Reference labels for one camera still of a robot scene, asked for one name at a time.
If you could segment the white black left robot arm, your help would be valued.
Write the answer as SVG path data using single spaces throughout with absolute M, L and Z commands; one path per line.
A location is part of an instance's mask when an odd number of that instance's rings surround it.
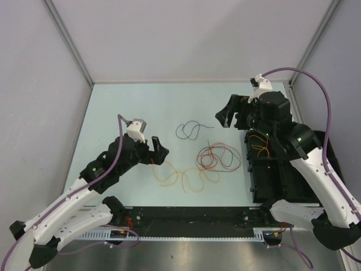
M 152 144 L 154 149 L 150 150 L 147 142 L 135 141 L 127 134 L 117 137 L 47 209 L 26 222 L 15 221 L 10 231 L 16 243 L 4 258 L 1 270 L 38 269 L 79 235 L 100 226 L 120 226 L 126 210 L 115 196 L 105 197 L 86 213 L 76 212 L 118 183 L 134 166 L 161 165 L 169 150 L 156 136 Z

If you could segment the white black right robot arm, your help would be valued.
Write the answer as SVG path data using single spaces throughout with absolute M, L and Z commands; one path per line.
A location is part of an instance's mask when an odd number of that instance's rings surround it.
M 277 200 L 260 212 L 261 222 L 274 226 L 285 222 L 313 232 L 326 248 L 336 251 L 360 239 L 360 204 L 346 189 L 328 160 L 315 133 L 292 120 L 289 100 L 279 91 L 251 98 L 233 94 L 215 114 L 222 127 L 236 119 L 238 130 L 253 129 L 270 140 L 275 152 L 289 161 L 320 200 L 320 208 L 309 208 Z

